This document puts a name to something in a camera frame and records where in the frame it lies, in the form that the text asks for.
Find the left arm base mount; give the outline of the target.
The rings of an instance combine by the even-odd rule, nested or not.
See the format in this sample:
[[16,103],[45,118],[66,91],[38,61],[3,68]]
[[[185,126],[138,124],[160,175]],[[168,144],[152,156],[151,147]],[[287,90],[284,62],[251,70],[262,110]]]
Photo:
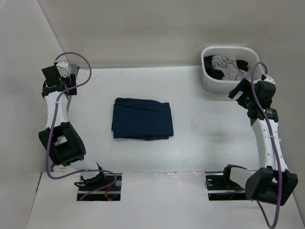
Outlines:
[[94,178],[84,179],[74,185],[78,188],[77,201],[120,201],[122,188],[122,174],[97,175]]

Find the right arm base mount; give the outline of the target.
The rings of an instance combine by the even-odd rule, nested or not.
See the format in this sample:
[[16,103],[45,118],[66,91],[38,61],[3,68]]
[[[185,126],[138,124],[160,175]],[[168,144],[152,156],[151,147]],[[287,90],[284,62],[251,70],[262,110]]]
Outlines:
[[206,173],[205,179],[210,201],[247,200],[244,189],[235,182],[225,181],[222,172]]

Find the dark blue denim trousers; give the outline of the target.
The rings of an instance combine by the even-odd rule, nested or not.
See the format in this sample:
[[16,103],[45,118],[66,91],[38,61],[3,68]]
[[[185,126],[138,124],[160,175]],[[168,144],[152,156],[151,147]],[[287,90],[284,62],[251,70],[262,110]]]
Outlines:
[[112,132],[115,139],[169,139],[174,136],[170,104],[155,100],[116,98]]

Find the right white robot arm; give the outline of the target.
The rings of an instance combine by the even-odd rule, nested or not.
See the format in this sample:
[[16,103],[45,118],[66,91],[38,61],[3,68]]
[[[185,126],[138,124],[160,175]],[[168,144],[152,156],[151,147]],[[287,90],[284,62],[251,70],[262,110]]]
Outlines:
[[284,161],[278,137],[278,114],[271,108],[276,91],[270,77],[255,81],[243,79],[229,92],[233,99],[241,93],[237,103],[247,109],[250,124],[255,134],[259,155],[259,169],[251,174],[246,168],[227,165],[221,176],[221,183],[231,189],[238,185],[244,189],[248,200],[283,206],[298,183],[296,174],[289,172]]

